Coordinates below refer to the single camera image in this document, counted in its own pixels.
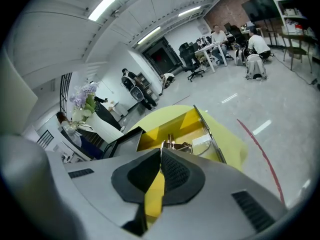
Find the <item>black railing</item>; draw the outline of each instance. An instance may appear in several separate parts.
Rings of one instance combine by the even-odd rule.
[[[48,147],[48,145],[53,139],[54,137],[51,135],[51,133],[48,130],[46,130],[36,143],[38,143],[40,147],[45,149],[46,147]]]
[[[60,111],[67,115],[68,91],[72,72],[61,76],[60,83]]]

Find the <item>flower arrangement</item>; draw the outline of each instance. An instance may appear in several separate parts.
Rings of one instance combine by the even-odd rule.
[[[97,88],[98,84],[96,82],[88,83],[71,95],[70,101],[74,104],[72,114],[72,125],[74,127],[78,128],[95,112]]]

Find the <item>gray floor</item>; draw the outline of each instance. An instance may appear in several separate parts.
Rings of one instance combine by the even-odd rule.
[[[284,53],[273,50],[282,62]],[[241,138],[248,146],[248,157],[243,165],[244,173],[269,189],[276,196],[279,191],[262,152],[239,124],[242,121],[253,132],[263,123],[271,124],[255,135],[268,156],[282,188],[285,203],[290,206],[299,190],[308,180],[318,175],[320,139],[320,92],[290,71],[276,57],[265,64],[268,79],[246,80],[245,67],[220,65],[216,73],[208,69],[204,77],[187,80],[189,72],[176,76],[158,102],[158,109],[166,106],[196,105],[207,110],[219,123]],[[289,55],[285,65],[290,66]],[[308,83],[317,77],[319,65],[313,63],[310,74],[308,58],[303,62],[294,59],[292,70]],[[228,97],[237,94],[229,101]],[[138,113],[134,109],[127,117],[125,131],[150,112]]]

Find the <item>black office chair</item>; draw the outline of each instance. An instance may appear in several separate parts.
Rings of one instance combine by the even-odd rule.
[[[188,80],[192,82],[192,79],[200,75],[202,78],[204,77],[201,73],[205,72],[204,70],[198,70],[200,67],[200,62],[195,56],[195,48],[193,46],[188,46],[187,43],[182,44],[179,47],[180,57],[184,59],[186,67],[184,68],[184,71],[191,71],[191,75],[188,76]]]
[[[246,47],[247,40],[246,40],[245,36],[241,33],[241,30],[236,25],[232,25],[230,27],[230,33],[231,33],[231,35],[234,36],[236,43],[241,48]]]

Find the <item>red line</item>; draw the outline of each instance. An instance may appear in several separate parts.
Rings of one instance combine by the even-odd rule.
[[[278,188],[278,191],[280,193],[280,200],[281,202],[284,204],[285,203],[285,198],[284,198],[284,193],[282,192],[278,177],[276,175],[276,172],[274,170],[274,168],[272,167],[269,158],[267,157],[266,153],[264,152],[264,150],[262,149],[262,147],[260,146],[259,142],[257,141],[257,139],[255,138],[255,136],[251,133],[251,131],[244,125],[243,122],[241,122],[239,119],[237,119],[238,122],[240,123],[240,125],[245,129],[245,131],[250,135],[251,139],[253,139],[254,143],[259,147],[259,149],[262,151],[262,155],[264,157],[264,159],[266,160],[266,162],[268,163],[269,167],[270,167],[270,171],[271,174],[273,176],[273,179],[275,181],[276,187]]]

